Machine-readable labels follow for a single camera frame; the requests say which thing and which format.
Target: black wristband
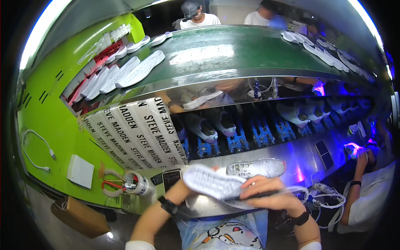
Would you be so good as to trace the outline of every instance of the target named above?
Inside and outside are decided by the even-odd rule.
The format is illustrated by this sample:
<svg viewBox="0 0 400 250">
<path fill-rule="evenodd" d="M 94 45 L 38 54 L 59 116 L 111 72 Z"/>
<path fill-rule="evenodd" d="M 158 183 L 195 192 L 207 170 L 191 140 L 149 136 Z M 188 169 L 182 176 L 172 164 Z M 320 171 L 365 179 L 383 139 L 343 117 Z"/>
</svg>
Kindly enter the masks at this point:
<svg viewBox="0 0 400 250">
<path fill-rule="evenodd" d="M 360 185 L 360 186 L 361 186 L 361 181 L 359 181 L 359 180 L 353 180 L 353 181 L 350 183 L 349 188 L 350 188 L 351 186 L 353 186 L 353 185 Z"/>
<path fill-rule="evenodd" d="M 178 212 L 178 206 L 172 201 L 167 200 L 164 196 L 158 198 L 158 201 L 161 203 L 161 208 L 167 211 L 170 215 L 175 216 Z"/>
<path fill-rule="evenodd" d="M 290 223 L 294 226 L 301 226 L 304 223 L 306 223 L 308 221 L 308 219 L 310 218 L 310 210 L 306 207 L 306 211 L 304 213 L 302 213 L 302 215 L 300 215 L 297 218 L 291 218 L 290 219 Z"/>
</svg>

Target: sneaker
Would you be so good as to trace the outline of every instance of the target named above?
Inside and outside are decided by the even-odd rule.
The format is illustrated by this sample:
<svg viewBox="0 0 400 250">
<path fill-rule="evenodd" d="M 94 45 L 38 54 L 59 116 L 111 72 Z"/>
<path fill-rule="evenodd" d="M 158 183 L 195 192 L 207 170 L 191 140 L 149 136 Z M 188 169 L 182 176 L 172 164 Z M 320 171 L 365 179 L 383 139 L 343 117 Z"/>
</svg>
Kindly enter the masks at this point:
<svg viewBox="0 0 400 250">
<path fill-rule="evenodd" d="M 218 134 L 205 118 L 195 114 L 185 114 L 185 124 L 190 131 L 205 142 L 210 144 L 217 142 Z"/>
<path fill-rule="evenodd" d="M 179 116 L 176 114 L 171 115 L 171 120 L 172 123 L 174 124 L 176 133 L 178 134 L 179 140 L 184 140 L 186 138 L 186 130 L 185 127 L 183 126 L 182 121 L 180 120 Z"/>
<path fill-rule="evenodd" d="M 306 114 L 300 113 L 300 107 L 289 107 L 282 103 L 276 105 L 276 110 L 281 117 L 303 129 L 310 122 Z"/>
<path fill-rule="evenodd" d="M 246 179 L 218 174 L 204 164 L 191 164 L 183 173 L 183 181 L 196 192 L 227 200 L 240 196 L 240 186 Z"/>
<path fill-rule="evenodd" d="M 235 162 L 226 168 L 227 175 L 251 178 L 258 174 L 267 178 L 283 175 L 286 171 L 286 162 L 274 158 Z"/>
<path fill-rule="evenodd" d="M 308 105 L 315 105 L 316 110 L 320 111 L 322 113 L 323 118 L 327 118 L 330 115 L 330 108 L 328 105 L 325 105 L 324 100 L 312 100 L 311 98 L 306 99 L 306 104 Z"/>
<path fill-rule="evenodd" d="M 323 117 L 322 112 L 316 110 L 315 105 L 313 104 L 303 105 L 299 102 L 295 102 L 294 105 L 300 107 L 300 111 L 304 112 L 313 123 L 318 124 L 322 120 Z"/>
<path fill-rule="evenodd" d="M 224 136 L 231 137 L 235 134 L 236 126 L 232 123 L 226 111 L 217 108 L 209 108 L 203 110 L 202 114 L 204 118 L 211 122 Z"/>
<path fill-rule="evenodd" d="M 339 98 L 328 98 L 326 101 L 328 102 L 329 106 L 338 114 L 344 114 L 349 109 L 349 105 L 346 103 L 346 101 Z"/>
</svg>

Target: white charging cable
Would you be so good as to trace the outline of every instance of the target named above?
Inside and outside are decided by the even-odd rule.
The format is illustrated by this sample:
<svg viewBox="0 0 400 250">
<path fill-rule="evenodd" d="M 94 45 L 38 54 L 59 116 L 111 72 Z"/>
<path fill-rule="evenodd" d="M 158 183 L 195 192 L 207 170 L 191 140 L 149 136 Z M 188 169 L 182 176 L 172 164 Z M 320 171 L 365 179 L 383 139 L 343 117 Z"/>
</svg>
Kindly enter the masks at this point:
<svg viewBox="0 0 400 250">
<path fill-rule="evenodd" d="M 248 85 L 249 85 L 249 87 L 250 87 L 250 89 L 251 89 L 251 90 L 247 93 L 247 95 L 254 98 L 254 89 L 252 88 L 249 79 L 247 79 L 247 83 L 248 83 Z M 261 93 L 267 92 L 268 90 L 271 89 L 271 87 L 272 87 L 272 82 L 271 82 L 271 85 L 270 85 L 268 88 L 267 88 L 266 86 L 264 86 L 264 85 L 259 85 L 258 87 L 259 87 L 259 88 L 260 88 L 260 87 L 264 87 L 264 88 L 265 88 L 264 91 L 258 91 L 258 92 L 257 92 L 257 97 L 261 97 Z"/>
<path fill-rule="evenodd" d="M 46 170 L 46 171 L 50 171 L 50 168 L 49 168 L 49 167 L 39 167 L 39 166 L 37 166 L 36 164 L 34 164 L 33 161 L 29 158 L 28 154 L 26 153 L 26 151 L 25 151 L 25 146 L 24 146 L 24 141 L 25 141 L 25 135 L 26 135 L 28 132 L 32 132 L 32 133 L 34 133 L 35 135 L 37 135 L 40 139 L 42 139 L 42 140 L 44 141 L 44 143 L 46 143 L 47 147 L 49 148 L 50 156 L 53 158 L 53 160 L 56 159 L 56 155 L 54 154 L 53 150 L 50 148 L 50 146 L 49 146 L 49 144 L 47 143 L 47 141 L 46 141 L 43 137 L 41 137 L 38 133 L 36 133 L 35 131 L 33 131 L 33 130 L 31 130 L 31 129 L 26 130 L 26 131 L 23 133 L 23 135 L 22 135 L 22 149 L 23 149 L 23 151 L 24 151 L 26 157 L 28 158 L 28 160 L 30 161 L 30 163 L 32 163 L 32 165 L 34 165 L 36 168 L 41 168 L 41 169 L 44 169 L 44 170 Z"/>
<path fill-rule="evenodd" d="M 343 195 L 339 194 L 339 192 L 337 192 L 336 189 L 334 189 L 334 188 L 332 188 L 332 189 L 335 190 L 335 193 L 334 193 L 334 194 L 318 194 L 318 195 L 316 195 L 315 197 L 313 197 L 313 199 L 312 199 L 312 203 L 313 203 L 314 206 L 316 206 L 316 207 L 318 208 L 318 210 L 319 210 L 318 217 L 317 217 L 317 219 L 316 219 L 315 221 L 318 221 L 318 219 L 320 218 L 320 215 L 321 215 L 321 207 L 323 207 L 323 208 L 330 208 L 330 209 L 342 207 L 342 212 L 340 213 L 339 218 L 338 218 L 335 222 L 333 222 L 333 223 L 331 223 L 331 224 L 329 224 L 329 225 L 327 225 L 327 226 L 319 226 L 320 228 L 323 228 L 323 229 L 329 228 L 330 226 L 332 226 L 332 225 L 338 223 L 338 222 L 342 219 L 342 216 L 343 216 L 343 213 L 344 213 L 344 204 L 346 203 L 346 197 L 344 197 Z M 330 206 L 330 205 L 328 205 L 328 203 L 326 203 L 326 202 L 325 202 L 325 203 L 322 203 L 322 202 L 320 202 L 319 200 L 316 200 L 316 199 L 315 199 L 315 198 L 323 197 L 323 196 L 336 196 L 336 197 L 337 197 L 336 199 L 339 201 L 339 204 L 334 205 L 334 206 Z"/>
</svg>

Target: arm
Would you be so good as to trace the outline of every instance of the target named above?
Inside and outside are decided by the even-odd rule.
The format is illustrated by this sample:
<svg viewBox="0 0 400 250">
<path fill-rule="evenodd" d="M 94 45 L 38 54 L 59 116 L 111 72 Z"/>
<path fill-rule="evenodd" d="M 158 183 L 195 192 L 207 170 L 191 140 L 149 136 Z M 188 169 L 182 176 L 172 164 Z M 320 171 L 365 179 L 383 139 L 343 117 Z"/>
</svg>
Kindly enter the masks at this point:
<svg viewBox="0 0 400 250">
<path fill-rule="evenodd" d="M 281 190 L 285 188 L 285 185 L 279 177 L 268 179 L 264 176 L 255 176 L 248 179 L 242 188 L 248 188 L 240 195 L 241 199 L 245 199 L 251 195 L 271 191 Z M 278 194 L 269 197 L 250 199 L 247 203 L 251 206 L 258 208 L 268 208 L 272 210 L 286 209 L 288 215 L 297 218 L 302 215 L 306 208 L 301 201 L 293 194 Z M 301 226 L 294 226 L 294 234 L 296 236 L 298 249 L 311 242 L 321 243 L 320 229 L 315 220 L 309 215 L 308 221 Z"/>
<path fill-rule="evenodd" d="M 189 195 L 190 189 L 179 180 L 165 194 L 167 200 L 180 204 Z M 161 208 L 161 203 L 156 201 L 150 206 L 136 222 L 130 240 L 142 240 L 154 246 L 154 237 L 160 228 L 169 219 L 170 214 Z"/>
<path fill-rule="evenodd" d="M 362 175 L 364 173 L 365 167 L 367 166 L 367 155 L 363 148 L 360 148 L 357 152 L 357 165 L 356 165 L 356 173 L 354 174 L 354 181 L 361 181 Z M 342 218 L 340 219 L 339 223 L 342 225 L 348 225 L 349 223 L 349 216 L 350 216 L 350 208 L 351 205 L 358 200 L 360 197 L 360 185 L 353 185 L 350 187 L 350 190 L 346 197 L 346 203 L 344 204 L 344 212 Z"/>
<path fill-rule="evenodd" d="M 285 82 L 293 82 L 293 81 L 294 81 L 294 77 L 291 77 L 291 76 L 285 76 L 285 77 L 282 77 L 282 79 L 283 79 Z M 319 80 L 318 80 L 317 78 L 298 77 L 298 78 L 296 79 L 296 82 L 297 82 L 297 83 L 309 84 L 309 85 L 315 86 L 315 85 L 319 82 Z"/>
</svg>

